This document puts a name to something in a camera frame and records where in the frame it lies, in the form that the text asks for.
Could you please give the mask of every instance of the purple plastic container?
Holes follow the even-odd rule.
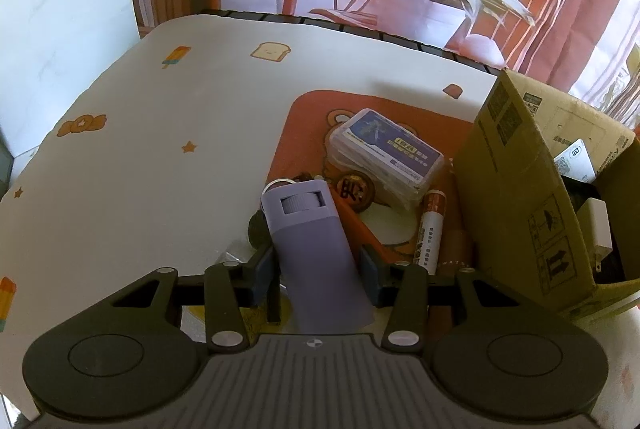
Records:
[[[301,333],[353,333],[373,322],[347,237],[324,180],[262,197],[273,246]]]

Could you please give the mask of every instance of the blue label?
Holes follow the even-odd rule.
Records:
[[[376,146],[392,157],[391,164],[397,167],[400,162],[422,177],[440,157],[440,153],[429,144],[373,110],[354,122],[350,130],[366,144]]]

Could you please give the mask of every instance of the round badge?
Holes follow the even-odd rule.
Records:
[[[376,194],[371,178],[357,171],[338,176],[335,180],[335,191],[357,213],[365,211]]]

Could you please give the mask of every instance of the white loop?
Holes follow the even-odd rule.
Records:
[[[275,184],[295,184],[295,183],[297,182],[295,180],[292,180],[291,178],[276,178],[276,180],[269,182],[265,186],[265,188],[262,190],[262,195],[264,196],[264,194],[271,188],[271,186]]]

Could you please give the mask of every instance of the pink pot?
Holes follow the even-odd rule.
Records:
[[[444,48],[465,21],[460,8],[430,0],[374,0],[378,29],[388,34]]]
[[[489,66],[504,68],[504,57],[495,41],[479,34],[470,34],[460,45],[460,55],[475,59]]]

